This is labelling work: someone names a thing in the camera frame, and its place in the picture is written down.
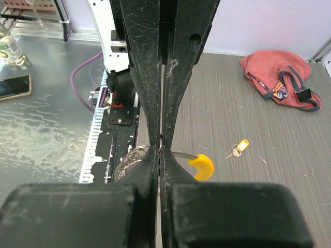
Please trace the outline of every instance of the wine glass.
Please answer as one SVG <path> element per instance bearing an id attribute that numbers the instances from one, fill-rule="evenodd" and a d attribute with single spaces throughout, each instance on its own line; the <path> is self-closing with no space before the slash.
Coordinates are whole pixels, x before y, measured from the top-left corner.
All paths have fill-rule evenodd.
<path id="1" fill-rule="evenodd" d="M 33 23 L 33 27 L 37 30 L 41 30 L 41 31 L 47 31 L 50 29 L 52 23 L 49 20 L 45 20 L 45 19 L 41 19 L 36 7 L 35 7 L 35 3 L 34 0 L 25 0 L 27 2 L 27 4 L 30 5 L 30 7 L 33 10 L 33 13 L 36 15 L 37 20 Z"/>

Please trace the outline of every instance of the wood grain floor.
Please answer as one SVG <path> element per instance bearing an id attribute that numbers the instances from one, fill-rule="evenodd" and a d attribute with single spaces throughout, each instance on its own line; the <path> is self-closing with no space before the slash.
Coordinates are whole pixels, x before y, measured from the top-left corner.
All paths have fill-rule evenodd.
<path id="1" fill-rule="evenodd" d="M 331 83 L 320 64 L 311 64 L 305 86 L 318 93 L 316 113 L 263 100 L 245 80 L 241 57 L 203 54 L 179 108 L 173 151 L 203 153 L 215 165 L 210 181 L 275 182 L 297 198 L 315 247 L 331 247 Z M 250 146 L 225 160 L 242 139 Z M 141 117 L 138 145 L 148 144 Z M 186 161 L 180 164 L 190 173 Z"/>

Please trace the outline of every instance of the pink basket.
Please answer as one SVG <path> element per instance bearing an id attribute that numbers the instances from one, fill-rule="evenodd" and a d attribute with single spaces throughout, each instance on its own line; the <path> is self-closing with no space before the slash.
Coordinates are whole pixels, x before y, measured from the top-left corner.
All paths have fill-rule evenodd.
<path id="1" fill-rule="evenodd" d="M 31 9 L 25 0 L 4 0 L 4 4 L 13 9 Z M 35 6 L 37 10 L 54 10 L 51 0 L 35 0 Z"/>

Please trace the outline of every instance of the red backpack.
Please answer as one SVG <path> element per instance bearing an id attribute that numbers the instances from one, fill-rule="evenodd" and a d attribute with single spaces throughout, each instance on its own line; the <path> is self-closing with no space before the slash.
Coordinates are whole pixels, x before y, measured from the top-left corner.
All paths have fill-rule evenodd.
<path id="1" fill-rule="evenodd" d="M 304 111 L 317 111 L 322 107 L 320 97 L 304 87 L 303 80 L 311 68 L 298 55 L 281 50 L 255 51 L 240 61 L 247 81 L 264 99 L 272 98 L 282 105 Z"/>

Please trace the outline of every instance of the phone screen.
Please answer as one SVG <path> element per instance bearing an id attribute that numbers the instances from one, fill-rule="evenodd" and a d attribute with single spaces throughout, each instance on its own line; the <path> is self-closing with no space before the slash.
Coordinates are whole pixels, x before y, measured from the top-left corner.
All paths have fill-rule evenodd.
<path id="1" fill-rule="evenodd" d="M 0 99 L 30 92 L 30 76 L 0 80 Z"/>

